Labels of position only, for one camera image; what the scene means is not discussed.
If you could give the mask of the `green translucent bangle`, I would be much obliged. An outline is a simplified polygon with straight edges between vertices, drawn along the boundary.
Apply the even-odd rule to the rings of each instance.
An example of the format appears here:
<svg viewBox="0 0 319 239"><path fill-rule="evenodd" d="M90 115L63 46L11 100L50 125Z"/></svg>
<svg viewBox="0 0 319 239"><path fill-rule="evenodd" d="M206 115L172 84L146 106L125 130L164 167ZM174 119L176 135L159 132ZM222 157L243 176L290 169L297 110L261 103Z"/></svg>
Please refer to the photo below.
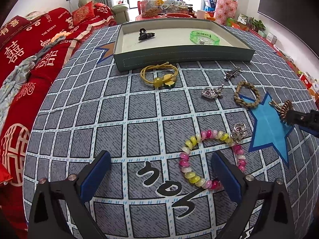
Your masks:
<svg viewBox="0 0 319 239"><path fill-rule="evenodd" d="M219 45L220 38L210 32L194 30L190 33L190 40L196 45Z"/></svg>

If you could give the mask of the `green potted plant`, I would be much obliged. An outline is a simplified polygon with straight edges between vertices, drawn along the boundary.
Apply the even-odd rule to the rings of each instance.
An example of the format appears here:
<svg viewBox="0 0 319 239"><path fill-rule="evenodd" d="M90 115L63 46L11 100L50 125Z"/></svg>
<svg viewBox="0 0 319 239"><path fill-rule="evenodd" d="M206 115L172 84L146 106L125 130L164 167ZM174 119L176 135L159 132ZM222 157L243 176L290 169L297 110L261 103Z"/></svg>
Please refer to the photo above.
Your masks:
<svg viewBox="0 0 319 239"><path fill-rule="evenodd" d="M253 17L249 17L249 25L253 29L253 31L264 31L266 27L264 26L263 22L261 20L256 20Z"/></svg>

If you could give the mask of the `red plastic basin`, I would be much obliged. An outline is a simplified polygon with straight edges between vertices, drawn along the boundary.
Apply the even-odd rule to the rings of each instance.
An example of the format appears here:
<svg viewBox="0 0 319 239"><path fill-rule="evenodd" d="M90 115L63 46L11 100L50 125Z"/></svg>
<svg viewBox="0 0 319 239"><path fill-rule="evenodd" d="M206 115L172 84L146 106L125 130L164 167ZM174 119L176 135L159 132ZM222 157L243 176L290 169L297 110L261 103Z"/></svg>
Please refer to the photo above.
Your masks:
<svg viewBox="0 0 319 239"><path fill-rule="evenodd" d="M167 13L166 18L192 18L192 15L182 13Z"/></svg>

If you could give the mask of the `blue grey checked tablecloth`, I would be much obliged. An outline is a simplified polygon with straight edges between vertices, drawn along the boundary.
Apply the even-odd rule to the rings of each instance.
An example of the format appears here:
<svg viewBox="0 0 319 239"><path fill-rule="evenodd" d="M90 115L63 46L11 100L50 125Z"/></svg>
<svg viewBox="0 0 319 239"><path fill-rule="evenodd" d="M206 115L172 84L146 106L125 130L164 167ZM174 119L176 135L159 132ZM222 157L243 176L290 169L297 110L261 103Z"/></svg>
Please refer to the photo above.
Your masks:
<svg viewBox="0 0 319 239"><path fill-rule="evenodd" d="M139 70L119 72L102 45L117 27L96 31L60 71L32 128L24 168L23 203L29 214L39 179L66 179L79 173L100 151L111 169L86 207L108 238L214 238L236 208L222 190L200 190L179 169L185 140L201 131L230 132L244 123L245 172L258 180L281 178L287 187L295 236L303 238L318 197L318 139L295 127L287 137L288 162L272 147L250 152L254 118L235 104L239 81L262 96L309 112L316 106L289 65L260 38L234 30L255 49L243 62L177 64L174 88L154 89ZM234 78L226 71L240 67ZM201 96L223 85L222 98Z"/></svg>

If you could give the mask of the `black hair claw clip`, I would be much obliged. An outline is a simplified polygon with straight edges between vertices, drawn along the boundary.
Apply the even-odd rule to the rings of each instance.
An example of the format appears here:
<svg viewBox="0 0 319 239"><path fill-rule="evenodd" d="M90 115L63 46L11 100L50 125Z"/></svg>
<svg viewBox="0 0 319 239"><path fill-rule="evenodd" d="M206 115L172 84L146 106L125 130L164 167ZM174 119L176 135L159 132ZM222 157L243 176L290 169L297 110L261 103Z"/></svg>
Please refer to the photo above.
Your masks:
<svg viewBox="0 0 319 239"><path fill-rule="evenodd" d="M138 40L143 41L143 40L148 40L154 37L155 37L155 33L147 32L145 28L141 28Z"/></svg>

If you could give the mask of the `pink floral gift box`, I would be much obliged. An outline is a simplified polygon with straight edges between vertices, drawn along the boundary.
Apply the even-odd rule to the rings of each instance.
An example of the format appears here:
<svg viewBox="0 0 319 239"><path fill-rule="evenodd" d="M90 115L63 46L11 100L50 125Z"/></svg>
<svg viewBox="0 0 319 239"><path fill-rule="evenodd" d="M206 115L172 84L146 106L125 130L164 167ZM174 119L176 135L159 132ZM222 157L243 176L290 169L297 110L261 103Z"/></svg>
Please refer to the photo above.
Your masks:
<svg viewBox="0 0 319 239"><path fill-rule="evenodd" d="M225 25L228 18L234 18L238 7L235 0L217 0L215 5L215 23Z"/></svg>

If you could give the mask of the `silver metal hair clip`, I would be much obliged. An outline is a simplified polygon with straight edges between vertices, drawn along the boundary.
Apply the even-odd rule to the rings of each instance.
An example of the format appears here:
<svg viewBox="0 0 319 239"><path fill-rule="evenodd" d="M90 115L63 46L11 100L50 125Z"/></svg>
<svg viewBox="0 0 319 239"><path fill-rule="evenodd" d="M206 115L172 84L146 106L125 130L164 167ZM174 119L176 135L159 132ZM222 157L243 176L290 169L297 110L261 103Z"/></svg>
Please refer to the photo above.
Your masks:
<svg viewBox="0 0 319 239"><path fill-rule="evenodd" d="M225 72L224 79L230 80L231 78L236 77L241 71L242 69L236 66L234 69Z"/></svg>

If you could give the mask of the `silver heart pendant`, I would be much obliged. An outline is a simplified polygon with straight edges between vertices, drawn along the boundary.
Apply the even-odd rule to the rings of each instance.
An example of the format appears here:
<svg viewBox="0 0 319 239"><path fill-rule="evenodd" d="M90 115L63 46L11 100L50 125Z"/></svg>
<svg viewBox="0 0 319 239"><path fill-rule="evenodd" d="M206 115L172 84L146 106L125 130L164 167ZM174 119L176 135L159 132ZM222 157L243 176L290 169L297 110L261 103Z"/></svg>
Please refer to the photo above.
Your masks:
<svg viewBox="0 0 319 239"><path fill-rule="evenodd" d="M202 90L201 96L207 99L222 98L223 97L222 90L223 90L223 85L216 88L206 87Z"/></svg>

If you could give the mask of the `red round table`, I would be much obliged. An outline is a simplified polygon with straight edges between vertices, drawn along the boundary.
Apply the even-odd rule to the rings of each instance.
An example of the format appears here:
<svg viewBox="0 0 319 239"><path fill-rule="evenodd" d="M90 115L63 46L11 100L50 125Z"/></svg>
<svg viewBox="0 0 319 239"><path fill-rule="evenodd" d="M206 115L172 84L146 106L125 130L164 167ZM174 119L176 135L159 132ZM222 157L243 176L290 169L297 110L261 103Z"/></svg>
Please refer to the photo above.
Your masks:
<svg viewBox="0 0 319 239"><path fill-rule="evenodd" d="M160 18L166 18L165 15L157 15L153 17L143 17L143 15L138 15L135 18L135 21L144 21L144 20L155 20L155 19L160 19Z"/></svg>

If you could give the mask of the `dark green tray box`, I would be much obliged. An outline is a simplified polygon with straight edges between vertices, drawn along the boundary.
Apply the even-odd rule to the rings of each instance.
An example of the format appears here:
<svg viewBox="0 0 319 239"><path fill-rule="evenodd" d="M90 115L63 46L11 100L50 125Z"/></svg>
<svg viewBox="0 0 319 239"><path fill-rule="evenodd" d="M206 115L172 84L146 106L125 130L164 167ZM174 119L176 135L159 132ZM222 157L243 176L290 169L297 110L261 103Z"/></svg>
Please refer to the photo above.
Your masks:
<svg viewBox="0 0 319 239"><path fill-rule="evenodd" d="M155 33L155 37L139 41L141 28ZM194 30L218 36L220 44L194 44L189 38ZM115 63L121 72L164 62L249 62L254 53L255 50L233 34L232 29L194 18L160 18L122 24L114 45Z"/></svg>

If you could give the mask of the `red sofa with cover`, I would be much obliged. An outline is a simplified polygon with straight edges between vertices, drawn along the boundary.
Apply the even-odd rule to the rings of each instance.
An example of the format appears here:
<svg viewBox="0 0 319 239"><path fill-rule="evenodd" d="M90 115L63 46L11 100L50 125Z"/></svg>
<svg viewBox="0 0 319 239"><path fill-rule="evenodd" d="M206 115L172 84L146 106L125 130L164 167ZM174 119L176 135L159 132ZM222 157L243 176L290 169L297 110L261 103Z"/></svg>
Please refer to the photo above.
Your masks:
<svg viewBox="0 0 319 239"><path fill-rule="evenodd" d="M116 24L105 4L16 16L1 28L1 238L26 238L25 155L36 115L63 66L96 29Z"/></svg>

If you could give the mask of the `clear snack jar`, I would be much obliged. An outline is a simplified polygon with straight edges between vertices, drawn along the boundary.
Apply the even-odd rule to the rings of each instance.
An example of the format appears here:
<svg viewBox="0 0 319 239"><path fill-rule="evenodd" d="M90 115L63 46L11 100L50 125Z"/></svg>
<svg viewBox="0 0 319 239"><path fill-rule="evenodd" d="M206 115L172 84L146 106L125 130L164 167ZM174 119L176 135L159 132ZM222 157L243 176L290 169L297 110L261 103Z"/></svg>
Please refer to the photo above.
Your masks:
<svg viewBox="0 0 319 239"><path fill-rule="evenodd" d="M156 0L140 1L141 15L144 18L156 17L158 15L158 5Z"/></svg>

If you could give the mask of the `grey floral blanket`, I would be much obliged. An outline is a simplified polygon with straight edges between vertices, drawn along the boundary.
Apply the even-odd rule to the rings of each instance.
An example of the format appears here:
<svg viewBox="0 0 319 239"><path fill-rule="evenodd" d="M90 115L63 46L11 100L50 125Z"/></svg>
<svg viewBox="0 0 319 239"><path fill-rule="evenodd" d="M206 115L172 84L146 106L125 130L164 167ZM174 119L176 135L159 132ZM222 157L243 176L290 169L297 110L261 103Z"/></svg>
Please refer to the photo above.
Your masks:
<svg viewBox="0 0 319 239"><path fill-rule="evenodd" d="M47 53L51 48L59 42L65 40L66 36L59 36L53 42L46 45L37 54L23 60L19 65L15 66L14 70L7 76L1 86L1 125L5 122L8 115L9 107L17 95L23 84L27 82L31 70L36 63Z"/></svg>

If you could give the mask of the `black wall television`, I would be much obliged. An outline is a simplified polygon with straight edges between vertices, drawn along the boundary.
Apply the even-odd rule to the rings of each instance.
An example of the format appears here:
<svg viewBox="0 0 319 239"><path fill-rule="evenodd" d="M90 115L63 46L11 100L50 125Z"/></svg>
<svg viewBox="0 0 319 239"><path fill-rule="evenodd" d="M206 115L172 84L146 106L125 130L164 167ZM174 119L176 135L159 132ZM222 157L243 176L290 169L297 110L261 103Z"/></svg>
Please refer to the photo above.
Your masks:
<svg viewBox="0 0 319 239"><path fill-rule="evenodd" d="M288 29L318 56L318 0L260 0L258 13Z"/></svg>

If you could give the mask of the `white mug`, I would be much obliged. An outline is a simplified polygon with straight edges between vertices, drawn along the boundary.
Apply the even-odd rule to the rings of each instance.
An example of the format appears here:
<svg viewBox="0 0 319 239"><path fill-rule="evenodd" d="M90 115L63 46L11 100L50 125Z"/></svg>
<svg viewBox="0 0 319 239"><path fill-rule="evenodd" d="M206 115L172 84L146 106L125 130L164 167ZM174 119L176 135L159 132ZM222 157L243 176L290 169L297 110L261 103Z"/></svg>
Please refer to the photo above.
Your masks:
<svg viewBox="0 0 319 239"><path fill-rule="evenodd" d="M206 19L206 12L204 10L198 10L196 12L196 18L200 20L205 20Z"/></svg>

